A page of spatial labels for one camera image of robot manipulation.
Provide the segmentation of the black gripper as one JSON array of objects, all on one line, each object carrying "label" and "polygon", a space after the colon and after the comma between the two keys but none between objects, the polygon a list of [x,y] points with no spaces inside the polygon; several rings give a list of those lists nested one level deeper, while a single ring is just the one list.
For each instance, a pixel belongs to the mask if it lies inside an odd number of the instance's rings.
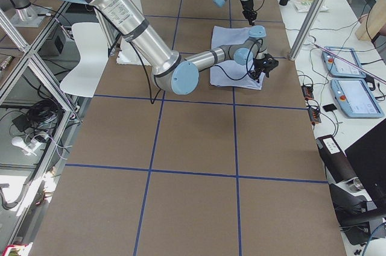
[{"label": "black gripper", "polygon": [[263,6],[265,0],[262,0],[262,4],[257,10],[254,8],[254,0],[240,0],[240,2],[243,9],[242,13],[248,20],[248,24],[250,26],[255,25],[258,10]]},{"label": "black gripper", "polygon": [[275,59],[271,54],[264,54],[262,58],[253,59],[253,69],[248,72],[248,76],[260,83],[261,73],[264,73],[267,78],[270,77],[270,72],[278,67],[279,61]]}]

